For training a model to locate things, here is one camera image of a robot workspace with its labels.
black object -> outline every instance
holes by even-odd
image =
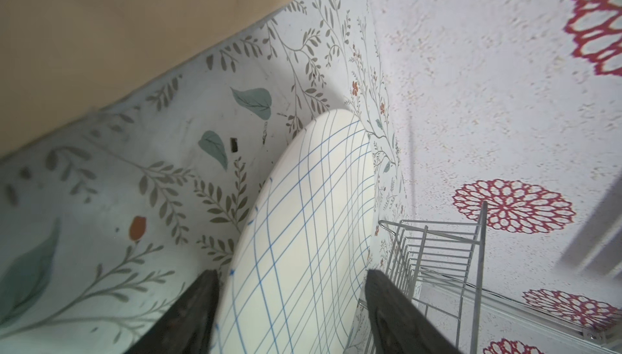
[[[367,272],[365,297],[377,354],[460,354],[385,273]]]
[[[231,138],[231,152],[237,153],[237,138]]]
[[[218,273],[202,272],[126,354],[204,354],[218,305]]]

metal dish rack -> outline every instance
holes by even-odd
[[[429,220],[401,220],[399,223],[378,221],[380,227],[393,235],[393,245],[385,274],[405,296],[425,306],[426,317],[428,309],[432,308],[456,319],[456,347],[460,342],[465,291],[475,292],[470,354],[477,351],[487,214],[488,205],[484,202],[477,222],[472,223]],[[423,228],[407,223],[423,225]],[[476,264],[472,264],[476,247],[478,258]],[[472,265],[477,266],[474,284],[467,282]],[[449,290],[459,295],[457,312],[453,313],[414,298],[418,283],[427,283],[432,288]],[[360,300],[360,304],[367,308],[364,301]],[[370,333],[365,354],[373,354],[376,351],[371,343],[372,339]]]

blue grid pattern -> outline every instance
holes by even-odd
[[[322,114],[266,181],[231,264],[212,353],[342,353],[366,271],[374,209],[369,137]]]

floral wallpaper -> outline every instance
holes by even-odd
[[[333,108],[371,138],[375,218],[406,215],[367,0],[293,0],[4,158],[0,351],[121,353],[200,272],[225,280],[274,163]]]
[[[517,340],[501,339],[499,342],[490,342],[484,354],[544,354],[537,347],[528,346]]]
[[[622,221],[602,202],[622,173],[622,0],[370,4],[416,216],[474,219],[488,201],[486,289],[586,328],[619,320],[622,261],[605,251]]]

orange flower pattern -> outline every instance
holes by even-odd
[[[147,230],[147,218],[134,217],[132,224],[129,226],[129,239],[134,242],[141,240]]]

